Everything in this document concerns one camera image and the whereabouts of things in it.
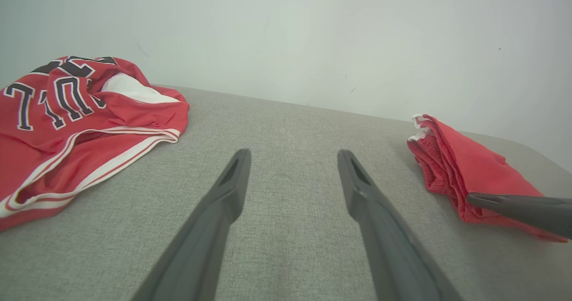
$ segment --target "folded red shorts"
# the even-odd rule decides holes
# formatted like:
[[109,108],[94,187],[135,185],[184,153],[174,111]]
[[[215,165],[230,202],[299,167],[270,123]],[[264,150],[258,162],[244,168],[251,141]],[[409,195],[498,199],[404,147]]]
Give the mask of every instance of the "folded red shorts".
[[501,216],[467,203],[469,193],[543,196],[498,153],[463,136],[428,114],[413,116],[421,131],[407,140],[407,146],[423,169],[425,186],[448,197],[465,222],[510,226],[550,242],[566,238]]

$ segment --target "gray upholstered table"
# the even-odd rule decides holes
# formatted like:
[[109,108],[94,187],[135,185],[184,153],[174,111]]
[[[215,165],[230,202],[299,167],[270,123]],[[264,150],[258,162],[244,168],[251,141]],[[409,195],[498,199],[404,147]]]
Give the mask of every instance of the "gray upholstered table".
[[[240,148],[252,151],[243,215],[231,226],[219,300],[373,300],[358,225],[345,210],[336,153],[352,150],[468,301],[569,300],[572,245],[466,224],[428,193],[410,122],[180,89],[189,126],[58,216],[0,234],[0,300],[129,300]],[[539,153],[467,134],[547,196],[572,175]]]

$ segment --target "white stripe trim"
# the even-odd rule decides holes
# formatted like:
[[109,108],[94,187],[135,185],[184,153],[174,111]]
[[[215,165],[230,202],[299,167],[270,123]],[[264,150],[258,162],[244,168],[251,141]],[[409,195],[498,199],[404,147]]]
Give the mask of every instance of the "white stripe trim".
[[8,212],[9,214],[2,216],[2,217],[6,217],[6,216],[10,216],[12,214],[15,214],[17,212],[29,211],[30,209],[53,209],[53,208],[62,207],[64,205],[66,205],[67,203],[69,203],[69,201],[71,201],[72,199],[73,199],[73,197],[70,197],[70,199],[65,199],[63,201],[37,201],[36,203],[30,204],[26,207],[23,207],[22,209],[19,209],[18,211],[9,211],[8,209],[6,209],[5,211],[2,211],[0,209],[0,211],[2,211],[2,213]]
[[407,142],[417,142],[417,140],[425,138],[429,130],[431,130],[429,127],[421,128],[421,122],[429,119],[425,118],[423,114],[414,114],[411,119],[413,120],[413,124],[415,124],[415,128],[419,129],[419,132],[414,136],[407,138]]
[[[129,148],[128,150],[124,151],[120,155],[113,157],[108,162],[106,162],[104,165],[98,167],[98,169],[96,169],[92,173],[90,173],[90,175],[88,175],[86,177],[86,179],[81,181],[80,185],[78,185],[78,187],[76,187],[76,189],[74,189],[74,191],[71,193],[44,193],[44,194],[40,194],[40,195],[31,197],[30,199],[28,199],[23,204],[18,204],[16,202],[16,197],[18,197],[18,193],[20,193],[20,191],[22,191],[22,189],[24,189],[25,187],[27,187],[31,183],[34,183],[35,181],[37,181],[37,179],[43,177],[43,175],[47,174],[49,171],[51,171],[57,165],[59,165],[59,163],[73,149],[73,145],[75,143],[76,138],[78,138],[78,136],[80,134],[84,134],[86,132],[103,132],[106,134],[149,134],[149,135],[151,135],[151,132],[153,132],[153,134],[160,134],[161,136],[151,136],[149,138],[145,138],[145,140],[139,142],[137,145]],[[79,193],[80,191],[82,191],[88,187],[91,187],[95,184],[98,184],[98,183],[104,181],[105,179],[108,179],[112,175],[115,175],[119,171],[123,170],[125,167],[131,165],[131,163],[133,163],[135,160],[137,160],[137,158],[139,158],[140,156],[149,152],[149,150],[151,150],[159,142],[171,142],[171,143],[177,142],[178,141],[178,135],[180,135],[180,132],[178,130],[173,130],[173,129],[153,130],[151,128],[129,128],[129,127],[114,127],[114,128],[108,128],[106,130],[83,130],[82,132],[78,132],[76,134],[73,134],[70,136],[70,138],[67,139],[66,146],[64,146],[64,148],[61,152],[59,152],[54,157],[45,161],[39,167],[37,167],[31,173],[31,175],[22,183],[22,185],[14,193],[12,193],[12,195],[6,197],[5,199],[3,199],[0,202],[0,218],[10,216],[14,213],[17,213],[18,211],[33,209],[33,208],[35,208],[33,206],[35,206],[36,204],[41,202],[41,199],[63,198],[63,197],[69,197],[69,196],[71,196],[73,198],[73,196],[77,195],[77,193]],[[147,147],[147,146],[149,146],[149,148],[147,148],[147,150],[145,150],[144,152],[141,152],[141,150],[144,150],[145,147]],[[129,159],[132,159],[131,161],[129,161],[129,163],[117,168],[115,171],[109,173],[108,175],[106,175],[102,179],[99,179],[98,181],[96,181],[94,183],[90,183],[90,181],[93,181],[94,179],[101,177],[105,173],[112,171],[113,168],[120,166],[121,164],[123,164],[125,161],[128,161]],[[12,211],[12,210],[6,208],[6,204],[8,204],[8,206],[10,208],[16,209],[16,211]],[[40,204],[38,206],[38,208],[49,208],[49,207],[42,207],[42,206],[49,206],[49,204],[47,204],[47,205],[46,204]],[[53,208],[59,207],[59,206],[62,206],[62,205],[55,204]]]
[[45,76],[48,76],[48,75],[49,75],[49,73],[43,73],[43,72],[31,72],[31,73],[28,73],[28,75],[45,75]]

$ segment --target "red fabric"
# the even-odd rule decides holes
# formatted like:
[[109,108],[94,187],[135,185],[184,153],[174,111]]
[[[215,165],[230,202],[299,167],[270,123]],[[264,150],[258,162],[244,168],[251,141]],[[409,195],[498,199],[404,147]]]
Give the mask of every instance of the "red fabric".
[[469,193],[491,195],[543,196],[498,153],[456,132],[439,120],[423,114],[421,128],[429,128],[425,138],[409,140],[407,146],[421,165],[427,190],[449,197],[466,222],[510,226],[550,242],[567,242],[555,234],[470,205]]
[[[102,91],[124,73],[178,102]],[[177,142],[189,104],[123,59],[62,57],[0,91],[0,231],[53,216],[158,142]]]

